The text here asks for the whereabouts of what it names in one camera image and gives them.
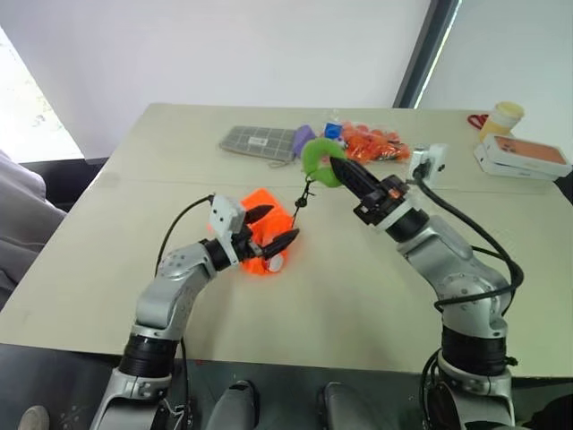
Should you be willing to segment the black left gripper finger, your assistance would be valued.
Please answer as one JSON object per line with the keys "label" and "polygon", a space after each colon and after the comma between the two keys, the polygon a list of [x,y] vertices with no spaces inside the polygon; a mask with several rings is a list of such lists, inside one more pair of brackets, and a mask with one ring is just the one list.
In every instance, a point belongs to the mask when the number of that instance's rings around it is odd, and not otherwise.
{"label": "black left gripper finger", "polygon": [[273,205],[262,204],[252,207],[244,214],[244,224],[251,225],[263,219],[270,211],[274,209]]}
{"label": "black left gripper finger", "polygon": [[299,234],[299,229],[293,228],[274,237],[269,244],[262,247],[261,257],[264,260],[269,260],[275,255],[280,254],[282,251],[284,251],[290,246],[290,244],[296,239],[298,234]]}

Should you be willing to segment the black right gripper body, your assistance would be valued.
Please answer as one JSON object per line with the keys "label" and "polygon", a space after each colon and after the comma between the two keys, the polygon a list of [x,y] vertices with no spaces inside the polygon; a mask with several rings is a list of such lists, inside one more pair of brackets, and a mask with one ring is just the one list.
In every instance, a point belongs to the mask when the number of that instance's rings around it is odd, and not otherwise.
{"label": "black right gripper body", "polygon": [[377,226],[406,200],[408,191],[409,185],[395,175],[382,180],[366,178],[355,192],[359,204],[353,212],[364,224]]}

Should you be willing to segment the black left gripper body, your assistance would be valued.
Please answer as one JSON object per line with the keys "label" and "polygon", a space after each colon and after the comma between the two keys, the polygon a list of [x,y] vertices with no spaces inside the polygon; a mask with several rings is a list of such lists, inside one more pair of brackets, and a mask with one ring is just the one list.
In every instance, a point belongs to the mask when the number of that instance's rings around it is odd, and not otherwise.
{"label": "black left gripper body", "polygon": [[242,225],[234,234],[234,251],[238,261],[247,261],[263,256],[262,248],[253,241],[253,232],[248,225]]}

